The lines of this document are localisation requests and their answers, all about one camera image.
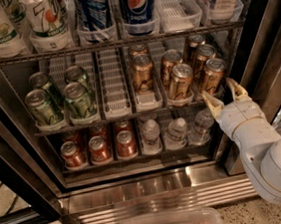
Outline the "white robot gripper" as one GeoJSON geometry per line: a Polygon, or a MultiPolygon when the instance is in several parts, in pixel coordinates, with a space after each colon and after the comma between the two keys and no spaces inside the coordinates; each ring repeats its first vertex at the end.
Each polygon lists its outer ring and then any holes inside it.
{"type": "Polygon", "coordinates": [[[251,101],[245,88],[230,78],[226,79],[226,84],[230,88],[233,99],[233,102],[226,106],[224,102],[208,92],[201,92],[204,102],[219,123],[221,130],[230,138],[235,135],[241,126],[248,128],[252,132],[271,130],[271,125],[267,121],[263,110],[260,109],[257,103],[251,101]]]}

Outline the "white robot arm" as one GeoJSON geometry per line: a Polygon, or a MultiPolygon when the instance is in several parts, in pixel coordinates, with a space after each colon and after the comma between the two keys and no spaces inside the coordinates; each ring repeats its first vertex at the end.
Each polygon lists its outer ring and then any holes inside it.
{"type": "Polygon", "coordinates": [[[243,87],[228,78],[232,102],[226,105],[208,92],[203,100],[222,131],[235,142],[246,175],[257,194],[281,204],[281,135],[266,119],[259,104],[243,87]]]}

